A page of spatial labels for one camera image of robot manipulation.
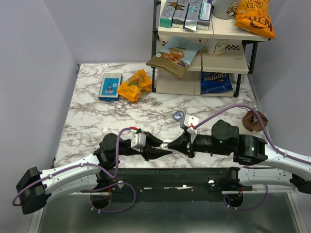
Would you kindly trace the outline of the white earbud case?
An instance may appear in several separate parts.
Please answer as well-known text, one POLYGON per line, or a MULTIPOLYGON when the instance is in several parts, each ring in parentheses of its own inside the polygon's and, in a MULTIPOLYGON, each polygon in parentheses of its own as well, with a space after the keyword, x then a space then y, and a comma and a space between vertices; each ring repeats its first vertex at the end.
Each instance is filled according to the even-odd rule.
POLYGON ((162 150, 168 150, 168 151, 172 151, 171 149, 168 148, 168 144, 170 143, 170 141, 168 140, 165 140, 163 141, 163 143, 160 145, 160 148, 162 150))

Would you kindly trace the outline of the purple earbud charging case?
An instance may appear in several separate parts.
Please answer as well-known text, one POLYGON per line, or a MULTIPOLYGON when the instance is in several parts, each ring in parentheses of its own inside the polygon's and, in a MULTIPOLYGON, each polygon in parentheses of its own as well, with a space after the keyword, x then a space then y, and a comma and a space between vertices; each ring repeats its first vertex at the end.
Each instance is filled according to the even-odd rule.
POLYGON ((176 111, 174 114, 173 114, 173 119, 176 120, 176 121, 180 121, 184 116, 184 112, 183 111, 176 111))

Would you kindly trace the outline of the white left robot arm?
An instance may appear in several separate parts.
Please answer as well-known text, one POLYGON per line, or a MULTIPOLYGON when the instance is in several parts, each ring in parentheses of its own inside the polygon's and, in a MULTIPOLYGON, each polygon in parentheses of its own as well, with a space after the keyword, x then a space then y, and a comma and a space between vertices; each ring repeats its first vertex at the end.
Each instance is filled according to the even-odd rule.
POLYGON ((58 196, 88 190, 102 192, 107 188, 107 178, 114 180, 118 175, 119 156, 141 155, 149 161, 172 153, 151 133, 130 130, 132 137, 126 140, 121 134, 107 134, 97 150, 76 162, 42 171, 37 167, 28 169, 16 185, 12 205, 28 215, 58 196))

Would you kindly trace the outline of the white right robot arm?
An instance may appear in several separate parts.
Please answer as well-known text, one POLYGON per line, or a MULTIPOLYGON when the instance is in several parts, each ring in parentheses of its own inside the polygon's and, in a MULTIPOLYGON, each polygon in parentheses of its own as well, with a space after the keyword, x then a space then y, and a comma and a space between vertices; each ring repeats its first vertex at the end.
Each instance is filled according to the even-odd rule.
POLYGON ((311 157, 284 149, 273 148, 266 140, 248 134, 240 134, 237 126, 219 120, 211 129, 211 135, 196 137, 184 131, 167 147, 192 158, 196 152, 210 155, 233 154, 233 161, 242 167, 224 177, 224 186, 235 190, 255 184, 282 185, 299 192, 311 192, 311 157))

